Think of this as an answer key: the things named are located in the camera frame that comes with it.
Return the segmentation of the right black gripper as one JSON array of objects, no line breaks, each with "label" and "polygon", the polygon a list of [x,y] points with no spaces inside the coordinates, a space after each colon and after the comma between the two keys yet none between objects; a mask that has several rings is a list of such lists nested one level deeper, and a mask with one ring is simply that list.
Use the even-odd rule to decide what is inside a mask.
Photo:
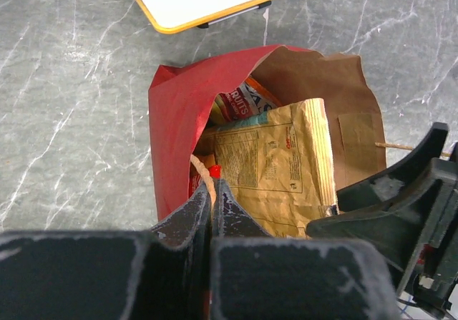
[{"label": "right black gripper", "polygon": [[409,292],[440,319],[457,284],[457,164],[438,159],[448,132],[448,124],[433,123],[399,162],[337,191],[348,213],[306,227],[311,238],[369,242],[397,269],[397,293]]}]

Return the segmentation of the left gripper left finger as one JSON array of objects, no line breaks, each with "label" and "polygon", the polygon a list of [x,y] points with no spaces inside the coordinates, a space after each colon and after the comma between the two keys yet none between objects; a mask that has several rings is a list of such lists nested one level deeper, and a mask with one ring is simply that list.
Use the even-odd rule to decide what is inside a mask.
[{"label": "left gripper left finger", "polygon": [[210,196],[146,231],[1,235],[3,319],[201,319]]}]

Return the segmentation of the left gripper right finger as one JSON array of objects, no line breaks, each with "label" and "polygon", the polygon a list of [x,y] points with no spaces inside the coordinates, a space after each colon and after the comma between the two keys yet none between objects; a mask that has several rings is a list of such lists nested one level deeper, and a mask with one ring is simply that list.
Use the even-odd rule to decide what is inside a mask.
[{"label": "left gripper right finger", "polygon": [[270,236],[224,180],[210,245],[212,319],[399,319],[382,255],[361,240]]}]

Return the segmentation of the brown kettle chips bag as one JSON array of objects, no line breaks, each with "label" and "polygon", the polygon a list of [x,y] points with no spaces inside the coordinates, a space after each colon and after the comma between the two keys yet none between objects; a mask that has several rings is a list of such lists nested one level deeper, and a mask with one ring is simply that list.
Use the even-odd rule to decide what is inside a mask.
[{"label": "brown kettle chips bag", "polygon": [[338,214],[321,98],[207,129],[195,153],[215,156],[235,200],[273,236],[305,237],[309,222]]}]

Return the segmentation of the orange Foxs fruits candy bag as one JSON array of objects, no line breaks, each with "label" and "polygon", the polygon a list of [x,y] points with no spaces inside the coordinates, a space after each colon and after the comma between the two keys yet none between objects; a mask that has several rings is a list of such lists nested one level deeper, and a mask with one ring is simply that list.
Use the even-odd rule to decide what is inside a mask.
[{"label": "orange Foxs fruits candy bag", "polygon": [[215,98],[209,120],[215,125],[224,125],[281,106],[281,102],[271,92],[249,76],[232,92],[220,93]]}]

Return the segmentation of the red paper bag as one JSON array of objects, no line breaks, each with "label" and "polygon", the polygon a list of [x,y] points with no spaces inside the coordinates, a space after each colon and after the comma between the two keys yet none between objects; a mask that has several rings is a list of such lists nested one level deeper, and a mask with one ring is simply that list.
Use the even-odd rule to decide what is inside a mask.
[{"label": "red paper bag", "polygon": [[216,163],[195,148],[215,98],[252,76],[282,104],[321,98],[328,119],[337,191],[386,167],[381,110],[357,55],[266,46],[204,59],[187,67],[160,66],[149,90],[152,170],[157,215],[164,219],[190,198],[194,163]]}]

